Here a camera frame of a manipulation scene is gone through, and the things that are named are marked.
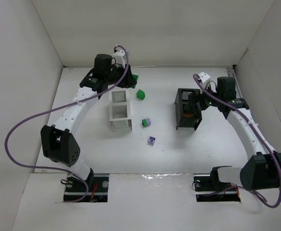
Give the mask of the long green lego brick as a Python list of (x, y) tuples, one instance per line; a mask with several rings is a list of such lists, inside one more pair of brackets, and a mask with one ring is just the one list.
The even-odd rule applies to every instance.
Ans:
[(135, 87), (137, 85), (137, 82), (138, 82), (139, 76), (138, 75), (133, 75), (133, 78), (134, 78), (134, 84), (132, 85), (132, 88), (135, 89)]

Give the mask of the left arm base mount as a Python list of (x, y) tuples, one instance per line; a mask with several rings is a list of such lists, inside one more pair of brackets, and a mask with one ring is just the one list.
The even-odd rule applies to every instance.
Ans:
[(62, 179), (60, 183), (65, 187), (64, 202), (76, 200), (84, 203), (106, 203), (108, 200), (109, 174), (95, 174), (93, 180), (88, 183), (87, 193), (83, 182), (70, 175)]

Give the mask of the white two-cell container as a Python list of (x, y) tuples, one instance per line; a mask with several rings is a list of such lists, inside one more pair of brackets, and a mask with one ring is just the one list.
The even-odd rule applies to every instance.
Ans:
[(126, 90), (109, 92), (109, 122), (113, 130), (132, 130), (132, 116), (129, 93)]

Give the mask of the purple lego square brick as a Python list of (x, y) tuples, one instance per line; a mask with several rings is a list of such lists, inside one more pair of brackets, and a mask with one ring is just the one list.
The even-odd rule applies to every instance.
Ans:
[(147, 141), (147, 143), (148, 143), (148, 145), (153, 146), (153, 145), (155, 144), (155, 141), (156, 141), (156, 138), (150, 136), (149, 139), (148, 139), (148, 141)]

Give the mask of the green lego cube top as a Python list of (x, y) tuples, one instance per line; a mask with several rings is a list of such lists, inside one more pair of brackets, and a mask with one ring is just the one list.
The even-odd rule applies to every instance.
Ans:
[(137, 93), (136, 93), (136, 97), (140, 100), (143, 100), (145, 99), (145, 92), (143, 90), (138, 90)]

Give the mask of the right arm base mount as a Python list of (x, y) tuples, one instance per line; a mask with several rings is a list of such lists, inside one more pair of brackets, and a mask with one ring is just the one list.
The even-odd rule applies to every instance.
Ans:
[(237, 188), (221, 192), (233, 186), (231, 183), (213, 183), (210, 174), (194, 174), (192, 189), (196, 192), (197, 202), (240, 202)]

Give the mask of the white foam front board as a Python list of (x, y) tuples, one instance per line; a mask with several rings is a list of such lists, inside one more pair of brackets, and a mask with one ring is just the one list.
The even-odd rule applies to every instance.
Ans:
[(197, 202), (190, 174), (111, 174), (105, 203), (65, 203), (65, 174), (33, 173), (15, 231), (281, 231), (281, 205), (252, 194), (241, 201)]

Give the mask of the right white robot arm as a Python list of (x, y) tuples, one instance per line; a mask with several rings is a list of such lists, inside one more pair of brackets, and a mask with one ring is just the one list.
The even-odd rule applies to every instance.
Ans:
[(201, 122), (202, 111), (217, 108), (236, 131), (247, 155), (247, 162), (242, 167), (213, 167), (212, 183), (241, 185), (249, 191), (281, 189), (281, 153), (259, 130), (246, 100), (237, 97), (235, 79), (219, 77), (214, 90), (207, 73), (194, 74), (193, 79), (199, 88), (193, 89), (188, 96), (184, 110), (190, 118), (196, 119), (194, 128)]

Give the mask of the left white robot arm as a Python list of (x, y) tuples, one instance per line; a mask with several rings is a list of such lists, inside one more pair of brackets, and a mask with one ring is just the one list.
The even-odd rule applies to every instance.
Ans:
[(112, 55), (98, 54), (94, 67), (80, 82), (73, 105), (68, 106), (55, 123), (43, 126), (40, 131), (43, 155), (71, 171), (77, 182), (84, 180), (88, 186), (93, 184), (94, 172), (81, 160), (80, 147), (74, 135), (102, 92), (111, 86), (127, 89), (137, 84), (127, 58), (123, 50)]

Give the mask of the black two-cell container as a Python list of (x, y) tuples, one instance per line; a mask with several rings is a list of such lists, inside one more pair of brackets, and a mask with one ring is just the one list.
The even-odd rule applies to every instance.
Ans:
[[(175, 104), (176, 129), (194, 128), (196, 130), (202, 121), (201, 106), (198, 99), (198, 89), (177, 90)], [(193, 118), (185, 118), (184, 113), (191, 112)]]

